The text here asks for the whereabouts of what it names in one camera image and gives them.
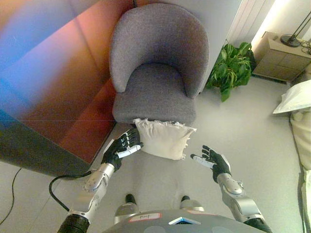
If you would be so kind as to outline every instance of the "nightstand drawer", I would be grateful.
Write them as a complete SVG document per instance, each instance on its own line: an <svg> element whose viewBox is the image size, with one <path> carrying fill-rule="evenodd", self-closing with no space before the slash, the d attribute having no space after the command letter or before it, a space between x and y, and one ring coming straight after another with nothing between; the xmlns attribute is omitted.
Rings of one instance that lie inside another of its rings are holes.
<svg viewBox="0 0 311 233"><path fill-rule="evenodd" d="M290 69L287 67L275 66L273 71L273 77L280 80L291 82L300 73L297 69Z"/></svg>
<svg viewBox="0 0 311 233"><path fill-rule="evenodd" d="M284 81L292 81L301 71L261 61L254 74L263 75Z"/></svg>
<svg viewBox="0 0 311 233"><path fill-rule="evenodd" d="M310 58L287 54L278 65L282 67L303 70L310 62Z"/></svg>
<svg viewBox="0 0 311 233"><path fill-rule="evenodd" d="M280 51L276 51L276 50L269 50L264 58L263 61L265 63L270 63L270 64L279 64L285 57L286 57L286 53L284 52L280 52Z"/></svg>

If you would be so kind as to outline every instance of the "white pillow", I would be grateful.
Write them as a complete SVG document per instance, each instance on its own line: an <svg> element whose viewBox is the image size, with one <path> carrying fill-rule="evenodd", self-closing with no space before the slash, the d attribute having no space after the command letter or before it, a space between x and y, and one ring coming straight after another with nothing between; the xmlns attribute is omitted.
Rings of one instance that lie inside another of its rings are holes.
<svg viewBox="0 0 311 233"><path fill-rule="evenodd" d="M282 95L282 102L273 113L284 113L311 107L311 80L298 83Z"/></svg>
<svg viewBox="0 0 311 233"><path fill-rule="evenodd" d="M134 119L140 141L144 144L142 151L159 157L178 160L184 159L184 148L190 134L196 129L171 122Z"/></svg>

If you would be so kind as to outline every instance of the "power cord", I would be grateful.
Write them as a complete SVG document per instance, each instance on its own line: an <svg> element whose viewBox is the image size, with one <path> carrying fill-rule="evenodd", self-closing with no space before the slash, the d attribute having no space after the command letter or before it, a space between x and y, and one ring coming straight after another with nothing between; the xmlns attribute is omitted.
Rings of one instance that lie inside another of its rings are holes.
<svg viewBox="0 0 311 233"><path fill-rule="evenodd" d="M52 191L52 185L53 185L53 183L55 182L55 181L57 181L58 179L61 179L61 178L81 178L81 177L84 177L84 176L88 176L88 175L90 175L92 172L91 171L88 171L88 172L86 172L86 173L84 173L83 175L62 175L62 176L58 176L58 177L56 177L56 178L54 178L52 181L51 181L51 183L50 183L50 185L49 185L49 192L50 192L50 195L52 196L52 198L58 203L58 204L60 204L65 210L67 210L67 211L69 211L69 208L64 204L64 203L62 203L61 201L60 201L60 199L58 199L55 195L54 195L54 193L53 193L53 191Z"/></svg>
<svg viewBox="0 0 311 233"><path fill-rule="evenodd" d="M5 218L0 222L0 225L8 218L8 216L11 213L11 211L13 210L14 200L15 200L15 197L14 197L14 182L15 182L16 176L20 172L20 170L21 170L21 168L16 172L16 174L15 174L15 176L13 178L13 181L12 181L12 204L11 204L11 208L10 208L8 214L5 216Z"/></svg>

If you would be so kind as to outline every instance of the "gray armchair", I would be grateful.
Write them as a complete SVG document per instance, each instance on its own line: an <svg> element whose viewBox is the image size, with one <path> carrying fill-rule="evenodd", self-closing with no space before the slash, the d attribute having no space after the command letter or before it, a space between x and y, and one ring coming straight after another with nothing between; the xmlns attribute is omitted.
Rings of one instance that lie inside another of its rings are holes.
<svg viewBox="0 0 311 233"><path fill-rule="evenodd" d="M115 120L192 123L207 64L207 34L185 9L155 3L129 10L115 27L110 49Z"/></svg>

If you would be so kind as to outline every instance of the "lamp base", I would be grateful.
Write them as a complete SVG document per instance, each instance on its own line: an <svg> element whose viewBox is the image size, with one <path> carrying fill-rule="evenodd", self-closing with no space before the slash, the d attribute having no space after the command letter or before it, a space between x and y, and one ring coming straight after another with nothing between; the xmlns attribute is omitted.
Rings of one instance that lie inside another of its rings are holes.
<svg viewBox="0 0 311 233"><path fill-rule="evenodd" d="M296 37L292 37L291 35L283 35L281 36L280 40L284 45L287 45L289 47L300 46L299 40L297 40Z"/></svg>

